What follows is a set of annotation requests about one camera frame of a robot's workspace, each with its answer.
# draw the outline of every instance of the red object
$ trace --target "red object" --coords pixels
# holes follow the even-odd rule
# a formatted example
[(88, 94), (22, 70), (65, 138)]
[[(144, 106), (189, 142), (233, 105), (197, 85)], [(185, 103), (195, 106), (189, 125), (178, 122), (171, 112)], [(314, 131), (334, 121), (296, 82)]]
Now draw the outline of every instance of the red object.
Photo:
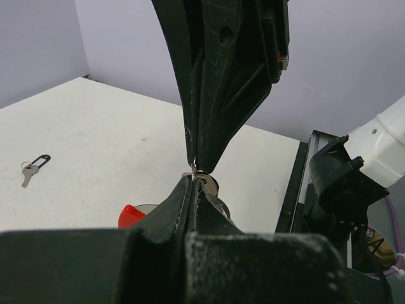
[(145, 213), (140, 212), (134, 206), (127, 205), (121, 211), (118, 218), (118, 228), (128, 228), (135, 225), (145, 217)]

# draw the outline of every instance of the white tabletop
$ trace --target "white tabletop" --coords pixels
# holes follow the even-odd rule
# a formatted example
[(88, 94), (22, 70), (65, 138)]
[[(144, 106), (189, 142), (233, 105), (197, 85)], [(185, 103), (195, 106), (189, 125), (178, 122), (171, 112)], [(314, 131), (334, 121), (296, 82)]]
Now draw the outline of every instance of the white tabletop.
[[(182, 109), (75, 79), (0, 110), (0, 231), (116, 227), (187, 165)], [(243, 126), (212, 174), (245, 232), (275, 230), (299, 141)], [(52, 159), (22, 188), (22, 162)]]

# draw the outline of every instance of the black key tag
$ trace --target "black key tag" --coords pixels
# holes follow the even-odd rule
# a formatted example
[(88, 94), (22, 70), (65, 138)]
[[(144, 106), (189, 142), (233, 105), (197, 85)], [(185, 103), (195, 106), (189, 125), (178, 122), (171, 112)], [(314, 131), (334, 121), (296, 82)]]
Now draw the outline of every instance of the black key tag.
[(38, 166), (38, 169), (40, 169), (42, 166), (44, 166), (49, 160), (51, 160), (51, 157), (47, 154), (41, 155), (38, 157), (36, 160), (34, 160), (31, 165)]

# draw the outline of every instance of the silver key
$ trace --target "silver key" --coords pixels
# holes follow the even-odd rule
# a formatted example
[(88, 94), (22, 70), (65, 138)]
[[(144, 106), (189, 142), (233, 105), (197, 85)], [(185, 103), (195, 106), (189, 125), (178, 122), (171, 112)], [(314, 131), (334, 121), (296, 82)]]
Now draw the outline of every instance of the silver key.
[(28, 165), (23, 169), (23, 174), (24, 174), (24, 182), (22, 183), (21, 186), (26, 188), (28, 186), (28, 183), (30, 182), (31, 176), (33, 176), (35, 173), (39, 171), (38, 166), (35, 165)]

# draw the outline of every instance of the gray wall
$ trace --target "gray wall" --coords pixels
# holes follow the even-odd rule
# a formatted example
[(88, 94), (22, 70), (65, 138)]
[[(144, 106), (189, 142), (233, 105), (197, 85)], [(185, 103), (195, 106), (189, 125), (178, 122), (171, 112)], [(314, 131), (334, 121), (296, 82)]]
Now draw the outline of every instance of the gray wall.
[[(90, 76), (180, 104), (151, 0), (76, 0)], [(291, 0), (290, 66), (249, 125), (345, 134), (405, 94), (405, 1)]]
[(88, 72), (74, 0), (0, 1), (0, 108)]

